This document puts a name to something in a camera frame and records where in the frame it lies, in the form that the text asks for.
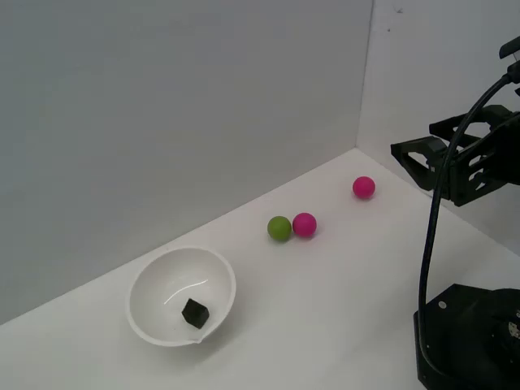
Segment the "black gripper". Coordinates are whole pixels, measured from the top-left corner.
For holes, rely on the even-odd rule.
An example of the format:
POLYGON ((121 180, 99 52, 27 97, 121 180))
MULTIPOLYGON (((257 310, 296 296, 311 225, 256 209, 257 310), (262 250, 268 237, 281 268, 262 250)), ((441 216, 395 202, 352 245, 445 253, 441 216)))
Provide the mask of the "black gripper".
MULTIPOLYGON (((432 136, 391 144, 391 154, 421 189, 433 189, 446 144, 465 114, 429 125, 432 136)), ((470 124, 485 123, 490 132, 483 138, 464 135, 462 150, 448 164, 443 198, 455 206, 479 199, 506 184, 519 184, 519 114, 501 105, 485 106, 470 124)))

